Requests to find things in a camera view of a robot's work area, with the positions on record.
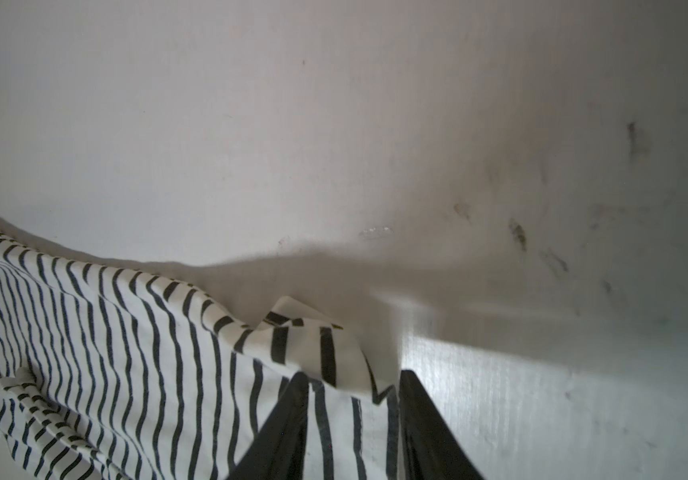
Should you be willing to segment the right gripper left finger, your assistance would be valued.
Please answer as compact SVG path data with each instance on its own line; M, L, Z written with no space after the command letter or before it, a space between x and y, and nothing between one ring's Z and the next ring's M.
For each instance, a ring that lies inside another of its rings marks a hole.
M229 480L301 479L308 427L309 379L295 374Z

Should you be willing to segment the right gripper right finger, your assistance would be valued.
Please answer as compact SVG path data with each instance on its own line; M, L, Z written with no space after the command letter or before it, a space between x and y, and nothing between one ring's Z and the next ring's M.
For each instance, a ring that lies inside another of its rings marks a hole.
M407 479L484 479L412 370L401 371L399 409Z

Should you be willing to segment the black white striped tank top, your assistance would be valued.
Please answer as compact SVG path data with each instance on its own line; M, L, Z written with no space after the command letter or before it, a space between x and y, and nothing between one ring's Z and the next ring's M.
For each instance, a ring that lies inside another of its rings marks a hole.
M225 479L294 375L306 479L394 479L399 414L344 327L290 297L256 324L196 286L0 232L0 437L38 479Z

